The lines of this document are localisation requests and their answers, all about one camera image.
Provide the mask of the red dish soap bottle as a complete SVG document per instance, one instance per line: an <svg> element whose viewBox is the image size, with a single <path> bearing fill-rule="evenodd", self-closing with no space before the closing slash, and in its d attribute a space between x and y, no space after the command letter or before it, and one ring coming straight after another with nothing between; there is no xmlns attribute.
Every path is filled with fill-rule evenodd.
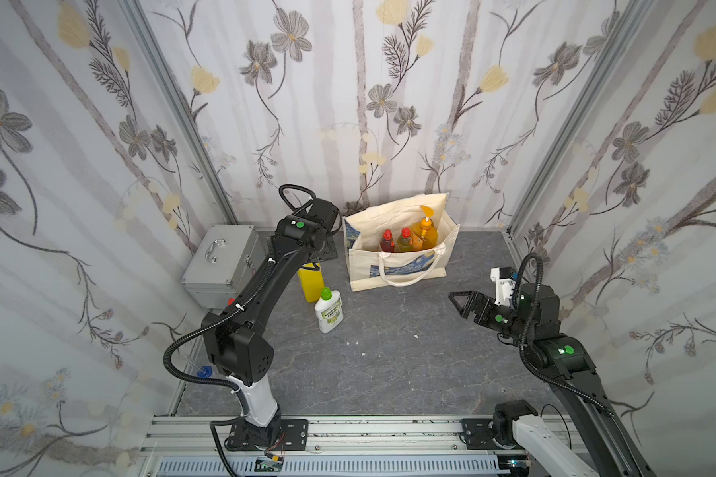
<svg viewBox="0 0 716 477"><path fill-rule="evenodd" d="M387 252L388 254L395 252L395 242L391 230L385 230L383 232L382 238L380 240L380 248L382 252Z"/></svg>

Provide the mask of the large yellow pump soap bottle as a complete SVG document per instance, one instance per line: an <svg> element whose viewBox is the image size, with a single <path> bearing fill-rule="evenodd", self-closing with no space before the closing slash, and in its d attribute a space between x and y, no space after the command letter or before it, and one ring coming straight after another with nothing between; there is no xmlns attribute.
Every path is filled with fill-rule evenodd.
<svg viewBox="0 0 716 477"><path fill-rule="evenodd" d="M308 303L318 302L324 289L324 279L320 265L311 262L301 266L298 270L298 279L300 280L305 300Z"/></svg>

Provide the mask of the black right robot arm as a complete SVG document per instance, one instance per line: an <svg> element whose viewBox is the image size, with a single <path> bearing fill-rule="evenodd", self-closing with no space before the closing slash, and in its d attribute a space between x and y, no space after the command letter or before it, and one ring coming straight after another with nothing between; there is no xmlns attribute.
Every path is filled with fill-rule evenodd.
<svg viewBox="0 0 716 477"><path fill-rule="evenodd" d="M516 284L501 303L477 291L451 292L462 318L511 341L524 367L558 396L576 425L601 476L652 476L607 398L592 358L575 338L560 331L560 299L538 282L531 292Z"/></svg>

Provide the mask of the yellow-green dish soap red cap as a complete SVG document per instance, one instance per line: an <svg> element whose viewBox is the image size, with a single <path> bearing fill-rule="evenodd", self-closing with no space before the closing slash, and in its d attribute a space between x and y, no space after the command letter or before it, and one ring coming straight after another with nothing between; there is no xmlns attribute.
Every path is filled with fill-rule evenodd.
<svg viewBox="0 0 716 477"><path fill-rule="evenodd" d="M413 252L413 235L410 228L403 228L396 242L397 252Z"/></svg>

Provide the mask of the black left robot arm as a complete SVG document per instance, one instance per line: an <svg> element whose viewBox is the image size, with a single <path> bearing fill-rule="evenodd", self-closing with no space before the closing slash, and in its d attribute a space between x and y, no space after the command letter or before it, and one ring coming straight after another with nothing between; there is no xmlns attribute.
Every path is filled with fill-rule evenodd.
<svg viewBox="0 0 716 477"><path fill-rule="evenodd" d="M282 434L280 405L272 396L268 377L274 348L264 338L270 315L296 272L314 261L341 225L338 212L310 210L282 219L270 237L264 266L234 303L219 315L207 314L199 329L177 339L164 352L163 366L176 379L236 394L246 444L271 448ZM197 338L204 340L220 378L197 378L173 364L178 349Z"/></svg>

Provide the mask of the orange pump soap bottle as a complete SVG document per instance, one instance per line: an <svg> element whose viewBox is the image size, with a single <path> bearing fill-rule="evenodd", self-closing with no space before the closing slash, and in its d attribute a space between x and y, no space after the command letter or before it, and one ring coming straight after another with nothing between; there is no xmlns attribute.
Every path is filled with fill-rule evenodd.
<svg viewBox="0 0 716 477"><path fill-rule="evenodd" d="M420 209L424 214L423 218L411 226L411 247L414 252L431 250L438 244L438 231L433 221L434 211L427 206L421 206Z"/></svg>

